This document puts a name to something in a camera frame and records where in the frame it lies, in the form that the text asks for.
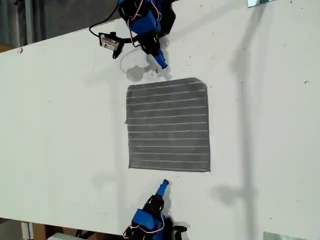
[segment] striped cloth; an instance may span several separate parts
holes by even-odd
[[[207,86],[196,78],[129,86],[129,168],[210,171]]]

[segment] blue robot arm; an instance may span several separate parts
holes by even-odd
[[[116,59],[122,52],[124,44],[132,43],[148,55],[152,55],[156,62],[165,69],[166,63],[161,50],[159,38],[169,34],[176,19],[172,10],[173,0],[118,0],[118,12],[126,22],[130,35],[135,37],[120,38],[115,32],[99,33],[100,45],[113,50]]]
[[[131,225],[124,231],[123,238],[130,240],[181,240],[181,233],[186,232],[184,226],[176,226],[170,217],[161,213],[164,208],[163,196],[169,185],[163,180],[155,195],[145,203],[143,209],[134,214]]]

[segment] blue plastic part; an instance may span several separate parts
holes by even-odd
[[[148,11],[146,16],[143,16],[130,23],[130,29],[138,35],[146,34],[150,31],[160,31],[160,24],[156,24],[157,20],[152,14],[151,10]]]
[[[133,0],[118,0],[119,5],[124,1],[133,1]],[[154,4],[157,5],[158,11],[162,12],[162,0],[144,0],[145,3],[152,1]],[[160,32],[161,31],[161,24],[160,20],[156,20],[156,17],[153,15],[151,10],[148,11],[147,15],[131,21],[129,23],[130,29],[136,33],[137,35],[143,35],[151,31]],[[165,69],[168,65],[166,63],[165,57],[161,49],[159,48],[159,55],[153,56],[157,63]]]
[[[160,187],[159,187],[158,190],[156,191],[156,194],[158,194],[158,195],[160,195],[160,196],[163,197],[168,185],[169,185],[168,180],[166,180],[166,179],[163,180],[162,184],[160,185]]]
[[[155,223],[152,215],[141,209],[138,209],[135,212],[135,215],[132,218],[132,222],[139,224],[141,226],[145,226],[150,231],[155,227]]]
[[[166,63],[165,57],[161,49],[159,49],[159,55],[155,56],[154,59],[161,66],[162,69],[165,69],[168,65]]]

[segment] white tabletop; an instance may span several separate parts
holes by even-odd
[[[0,54],[0,217],[122,234],[168,179],[190,240],[319,239],[320,2],[173,8],[168,72],[87,29]],[[129,169],[128,86],[189,77],[208,87],[211,172]]]

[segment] black cable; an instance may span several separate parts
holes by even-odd
[[[99,35],[98,35],[98,34],[95,34],[91,29],[92,29],[93,27],[95,27],[95,26],[100,25],[100,24],[104,24],[105,22],[107,22],[107,21],[113,16],[113,14],[115,14],[115,12],[116,12],[116,10],[117,10],[117,8],[118,8],[118,6],[119,6],[118,0],[116,0],[116,1],[117,1],[117,2],[116,2],[116,6],[115,6],[114,10],[112,11],[112,13],[111,13],[105,20],[103,20],[103,21],[101,21],[101,22],[98,22],[98,23],[95,23],[95,24],[93,24],[92,26],[89,27],[90,33],[92,33],[93,35],[95,35],[97,38],[99,38]]]

